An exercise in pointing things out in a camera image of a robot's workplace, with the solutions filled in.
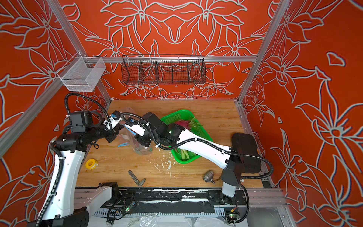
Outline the green plastic basket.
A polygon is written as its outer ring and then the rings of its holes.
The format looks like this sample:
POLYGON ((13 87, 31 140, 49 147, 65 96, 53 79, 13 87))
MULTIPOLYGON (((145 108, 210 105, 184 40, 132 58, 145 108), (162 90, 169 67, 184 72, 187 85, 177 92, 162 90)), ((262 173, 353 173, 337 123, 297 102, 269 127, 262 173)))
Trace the green plastic basket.
MULTIPOLYGON (((192 133, 196 134, 197 136, 202 137, 203 139, 213 141, 212 138, 207 133, 207 131, 203 128, 202 124, 195 118, 194 114, 189 110, 185 110, 185 109, 178 110, 176 112, 173 112, 173 113, 168 114, 161 118, 161 121, 167 125, 175 123, 180 120, 185 120, 185 121, 195 120, 195 122, 198 124, 198 126, 196 128, 192 128, 190 131, 192 133)), ((190 159, 188 161, 182 161, 178 154, 178 149, 180 149, 180 148, 171 150, 171 152, 172 152, 176 162, 178 162, 180 164, 189 164, 189 163, 195 161, 196 159, 200 158, 200 156, 196 154, 196 156, 193 157, 192 159, 190 159)))

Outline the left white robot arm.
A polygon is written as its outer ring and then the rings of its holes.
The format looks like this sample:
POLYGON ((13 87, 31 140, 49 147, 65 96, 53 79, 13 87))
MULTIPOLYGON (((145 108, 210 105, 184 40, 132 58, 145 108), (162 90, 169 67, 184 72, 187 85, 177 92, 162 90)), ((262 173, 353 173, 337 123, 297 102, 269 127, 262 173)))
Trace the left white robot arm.
POLYGON ((103 138, 112 142, 122 128, 121 124, 111 131, 103 126, 94 127, 86 132, 63 134, 50 144, 55 153, 53 176, 38 218, 29 222, 29 227, 86 227, 90 217, 105 203, 120 199, 118 184, 107 182, 87 196, 79 208, 74 203, 78 173, 88 145, 103 138))

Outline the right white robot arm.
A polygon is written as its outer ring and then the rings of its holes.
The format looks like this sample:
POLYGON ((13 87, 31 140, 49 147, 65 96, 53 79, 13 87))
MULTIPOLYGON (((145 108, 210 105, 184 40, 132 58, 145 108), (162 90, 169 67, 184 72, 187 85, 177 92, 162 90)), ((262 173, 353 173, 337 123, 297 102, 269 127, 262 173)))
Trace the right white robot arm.
POLYGON ((233 198, 243 179, 257 179, 257 176, 243 176, 241 158, 251 158, 269 165, 269 171, 261 176, 267 178, 274 167, 260 155, 243 154, 235 148, 208 141, 176 123, 166 124, 155 114, 149 112, 143 117, 129 119, 129 129, 136 133, 136 140, 147 147, 151 142, 163 150, 184 149, 208 159, 222 169, 222 194, 233 198))

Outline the grey L-shaped metal tool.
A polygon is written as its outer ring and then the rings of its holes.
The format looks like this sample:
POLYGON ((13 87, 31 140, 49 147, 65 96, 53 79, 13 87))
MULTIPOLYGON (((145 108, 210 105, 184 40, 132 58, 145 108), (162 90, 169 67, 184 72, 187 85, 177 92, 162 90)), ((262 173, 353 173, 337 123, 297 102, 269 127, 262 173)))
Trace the grey L-shaped metal tool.
POLYGON ((142 187, 144 185, 144 183, 146 181, 145 178, 143 178, 142 180, 139 180, 131 170, 128 171, 128 174, 130 175, 130 177, 132 178, 132 180, 138 187, 142 187))

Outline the black oval tray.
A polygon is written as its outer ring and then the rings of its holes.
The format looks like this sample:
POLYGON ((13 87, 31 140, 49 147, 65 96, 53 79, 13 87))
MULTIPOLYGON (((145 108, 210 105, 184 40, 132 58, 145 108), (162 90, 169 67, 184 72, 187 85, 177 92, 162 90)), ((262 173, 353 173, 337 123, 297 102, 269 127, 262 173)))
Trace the black oval tray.
MULTIPOLYGON (((258 156, 257 144, 250 134, 235 133, 232 135, 232 149, 239 154, 258 156)), ((257 174, 261 171, 261 161, 255 158, 240 157, 242 172, 257 174)))

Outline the yellow white tape roll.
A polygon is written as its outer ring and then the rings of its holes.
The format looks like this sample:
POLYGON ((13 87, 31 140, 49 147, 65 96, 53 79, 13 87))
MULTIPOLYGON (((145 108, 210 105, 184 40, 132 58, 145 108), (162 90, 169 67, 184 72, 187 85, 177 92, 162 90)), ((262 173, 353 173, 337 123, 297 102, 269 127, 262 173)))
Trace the yellow white tape roll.
POLYGON ((89 159, 85 163, 85 167, 88 170, 92 170, 98 166, 98 162, 95 159, 89 159))

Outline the metal pipe fitting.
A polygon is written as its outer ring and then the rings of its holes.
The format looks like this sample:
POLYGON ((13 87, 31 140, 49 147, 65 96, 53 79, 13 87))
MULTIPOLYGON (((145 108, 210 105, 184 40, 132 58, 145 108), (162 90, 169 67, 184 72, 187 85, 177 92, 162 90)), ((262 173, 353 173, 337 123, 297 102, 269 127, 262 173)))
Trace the metal pipe fitting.
POLYGON ((214 181, 214 172, 212 171, 212 170, 209 170, 209 171, 207 171, 204 175, 203 175, 203 181, 204 182, 206 182, 206 183, 208 183, 208 182, 210 182, 210 183, 213 183, 213 184, 215 184, 215 181, 214 181))

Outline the clear zip-top bag blue seal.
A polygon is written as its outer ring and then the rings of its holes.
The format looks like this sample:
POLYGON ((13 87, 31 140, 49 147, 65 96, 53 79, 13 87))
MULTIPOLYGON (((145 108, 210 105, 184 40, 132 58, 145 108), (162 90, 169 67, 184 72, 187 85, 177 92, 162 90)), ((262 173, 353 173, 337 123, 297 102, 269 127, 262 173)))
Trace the clear zip-top bag blue seal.
POLYGON ((125 142, 125 143, 122 143, 120 145, 118 145, 118 147, 126 147, 126 146, 129 146, 130 143, 129 142, 125 142))

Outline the pink dragon fruit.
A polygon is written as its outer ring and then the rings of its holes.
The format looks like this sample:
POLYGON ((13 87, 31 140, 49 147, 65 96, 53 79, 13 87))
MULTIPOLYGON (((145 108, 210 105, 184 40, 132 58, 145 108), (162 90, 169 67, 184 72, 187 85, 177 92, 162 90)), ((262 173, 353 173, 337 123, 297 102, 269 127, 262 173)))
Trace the pink dragon fruit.
POLYGON ((190 120, 190 121, 180 120, 175 122, 175 124, 182 126, 187 130, 191 130, 192 128, 196 128, 198 126, 195 120, 190 120))
POLYGON ((193 157, 196 156, 195 153, 190 152, 190 151, 185 150, 185 149, 178 149, 178 154, 179 154, 180 159, 182 161, 188 161, 188 160, 190 160, 190 159, 192 159, 193 157))

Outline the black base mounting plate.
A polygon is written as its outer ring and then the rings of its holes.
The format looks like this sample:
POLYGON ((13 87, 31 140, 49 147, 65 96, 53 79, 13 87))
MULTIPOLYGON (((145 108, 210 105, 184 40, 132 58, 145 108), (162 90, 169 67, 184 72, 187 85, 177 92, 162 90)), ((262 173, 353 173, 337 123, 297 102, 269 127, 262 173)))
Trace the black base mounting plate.
POLYGON ((172 202, 205 202, 211 205, 246 205, 243 190, 237 190, 234 197, 222 194, 221 188, 121 188, 121 196, 130 194, 136 202, 172 203, 172 202))

